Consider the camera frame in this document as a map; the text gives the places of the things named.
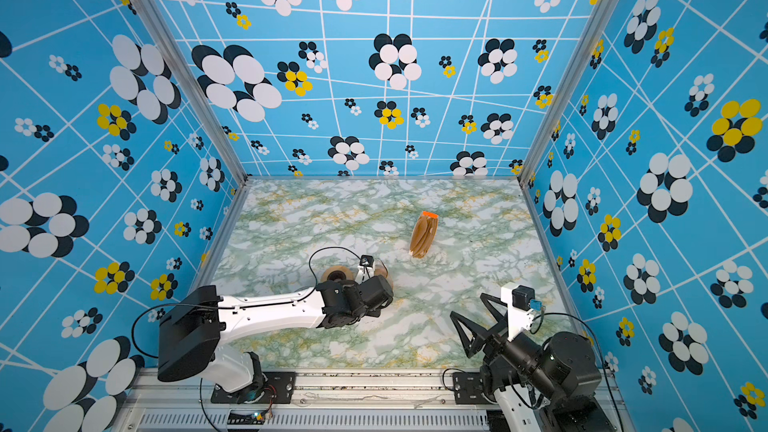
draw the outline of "metal corner post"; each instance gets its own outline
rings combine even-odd
[[[192,71],[187,66],[184,54],[181,53],[181,49],[179,49],[173,34],[170,32],[168,23],[160,13],[158,5],[154,0],[130,0],[130,2],[136,8],[141,22],[147,28],[152,40],[155,41],[155,45],[160,50],[163,58],[168,62],[168,67],[176,75],[176,80],[182,92],[187,96],[189,107],[200,120],[203,130],[205,130],[219,151],[219,154],[221,154],[224,164],[226,164],[232,176],[236,178],[237,183],[240,186],[244,185],[247,174],[243,164],[240,163],[240,159],[237,157],[232,145],[229,144],[229,141],[221,133],[219,121],[216,119],[208,99],[203,94],[200,86],[198,86]]]
[[[539,127],[536,137],[528,150],[528,156],[525,158],[525,164],[530,166],[523,167],[520,175],[520,183],[525,183],[531,177],[535,165],[542,160],[544,151],[547,149],[550,132],[557,125],[558,120],[568,109],[568,100],[576,91],[581,76],[589,62],[589,57],[594,48],[594,44],[600,39],[603,30],[605,30],[608,20],[613,15],[619,0],[600,0],[595,6],[592,15],[584,27],[581,39],[576,45],[576,50],[565,68],[565,73],[560,81],[558,90],[554,94],[554,101],[549,107],[547,115],[544,116],[542,125]]]

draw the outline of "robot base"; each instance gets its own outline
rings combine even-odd
[[[293,384],[296,382],[296,372],[262,372],[259,356],[248,353],[254,362],[255,380],[240,390],[229,393],[218,385],[210,396],[212,404],[290,404],[293,397]],[[277,396],[267,389],[274,387]]]

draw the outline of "marble tabletop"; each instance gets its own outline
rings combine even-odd
[[[439,215],[427,256],[408,254],[422,211]],[[532,286],[550,312],[562,312],[542,244],[516,181],[509,179],[257,180],[212,281],[219,294],[283,294],[311,286],[307,259],[318,248],[341,245],[381,259],[394,282],[395,301],[381,317],[334,329],[285,329],[233,342],[256,352],[265,368],[477,368],[467,359],[449,314],[490,327],[480,293],[499,295],[515,281]],[[312,260],[320,276],[329,266],[356,270],[343,250]],[[544,322],[540,342],[567,320]]]

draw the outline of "yellow dot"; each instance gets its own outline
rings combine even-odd
[[[749,99],[741,104],[741,116],[742,117],[754,117],[760,111],[760,101],[757,99]]]
[[[763,120],[750,117],[741,124],[741,131],[745,136],[754,136],[763,129]]]
[[[725,104],[723,106],[722,112],[720,112],[720,114],[726,119],[733,119],[737,113],[739,113],[739,103],[735,100],[731,100],[730,102]]]
[[[728,119],[718,119],[712,124],[712,133],[716,136],[722,136],[730,129],[730,122]]]
[[[744,134],[741,133],[741,130],[731,129],[723,135],[723,142],[729,146],[734,146],[739,143],[742,137],[744,137]]]

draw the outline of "blue wall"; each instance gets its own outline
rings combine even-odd
[[[540,95],[557,92],[596,2],[157,0],[257,176],[510,176],[547,111],[551,98]],[[202,63],[227,47],[242,54],[238,46],[258,64],[250,78],[223,60],[223,69]],[[248,80],[265,74],[274,89],[264,82],[248,97],[257,85]],[[352,139],[338,146],[335,137]]]
[[[108,426],[231,202],[151,43],[129,0],[0,1],[0,430]]]
[[[643,432],[768,430],[767,4],[620,0],[528,184]]]

